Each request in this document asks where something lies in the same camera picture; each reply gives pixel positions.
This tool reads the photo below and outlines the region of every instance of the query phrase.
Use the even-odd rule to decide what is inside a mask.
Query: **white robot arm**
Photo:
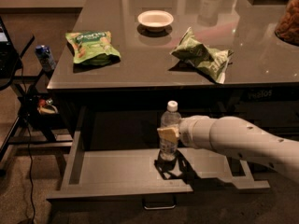
[[[299,142],[275,136],[237,117],[193,116],[182,119],[178,131],[186,147],[259,163],[299,183]]]

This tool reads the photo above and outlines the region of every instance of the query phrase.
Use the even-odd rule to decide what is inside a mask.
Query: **small bowl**
[[[174,17],[166,11],[151,10],[141,13],[138,16],[138,21],[145,26],[148,31],[160,33],[166,26],[174,21]]]

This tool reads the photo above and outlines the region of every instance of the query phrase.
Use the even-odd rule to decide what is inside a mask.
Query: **chip bag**
[[[74,49],[74,63],[106,65],[121,58],[111,45],[111,32],[66,33]]]
[[[229,49],[218,50],[206,47],[196,39],[190,27],[170,54],[191,64],[215,82],[223,84],[225,70],[233,52]]]

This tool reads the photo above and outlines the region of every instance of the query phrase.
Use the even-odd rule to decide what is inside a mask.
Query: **cable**
[[[33,194],[34,194],[34,182],[33,182],[33,178],[32,178],[32,167],[33,167],[33,164],[34,164],[34,160],[33,160],[33,157],[32,157],[32,153],[31,153],[31,148],[30,148],[30,145],[31,145],[31,132],[30,132],[30,127],[29,127],[29,114],[27,113],[27,87],[26,87],[26,83],[24,81],[24,76],[23,76],[23,72],[24,72],[24,66],[23,64],[21,64],[21,82],[22,82],[22,85],[24,86],[24,108],[25,108],[25,125],[26,125],[26,128],[27,128],[27,131],[28,131],[28,134],[29,134],[29,140],[28,140],[28,146],[27,146],[27,149],[28,149],[28,154],[29,154],[29,157],[30,157],[30,168],[29,168],[29,179],[30,179],[30,183],[31,183],[31,191],[30,191],[30,202],[31,202],[31,205],[32,205],[32,208],[33,208],[33,216],[31,218],[31,224],[34,224],[35,222],[35,218],[36,218],[36,207],[35,207],[35,203],[34,203],[34,198],[33,198]]]

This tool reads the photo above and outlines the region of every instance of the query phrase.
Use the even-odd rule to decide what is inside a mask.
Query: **blue can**
[[[36,57],[45,72],[51,72],[56,67],[56,62],[50,52],[50,47],[45,45],[36,46]]]

